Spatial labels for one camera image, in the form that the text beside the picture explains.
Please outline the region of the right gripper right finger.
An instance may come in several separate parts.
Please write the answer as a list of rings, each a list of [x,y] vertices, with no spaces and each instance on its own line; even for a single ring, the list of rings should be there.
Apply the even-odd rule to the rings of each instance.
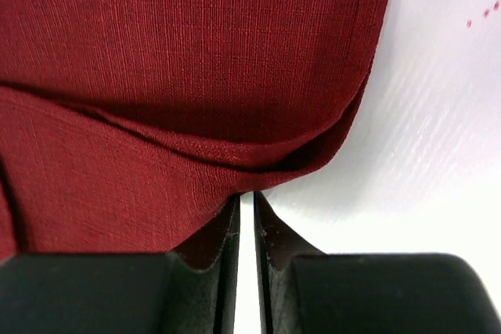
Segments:
[[[280,219],[263,192],[254,193],[254,238],[263,333],[302,333],[294,259],[323,252]]]

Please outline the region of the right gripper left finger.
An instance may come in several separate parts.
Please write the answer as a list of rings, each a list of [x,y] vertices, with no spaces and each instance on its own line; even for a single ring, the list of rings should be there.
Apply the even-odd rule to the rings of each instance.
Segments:
[[[177,246],[168,281],[169,333],[232,333],[240,248],[240,198],[231,196]]]

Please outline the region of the dark red cloth napkin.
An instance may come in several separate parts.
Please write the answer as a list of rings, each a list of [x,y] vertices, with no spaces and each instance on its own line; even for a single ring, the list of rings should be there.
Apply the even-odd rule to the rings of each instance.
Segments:
[[[318,170],[388,0],[1,0],[1,256],[175,248]]]

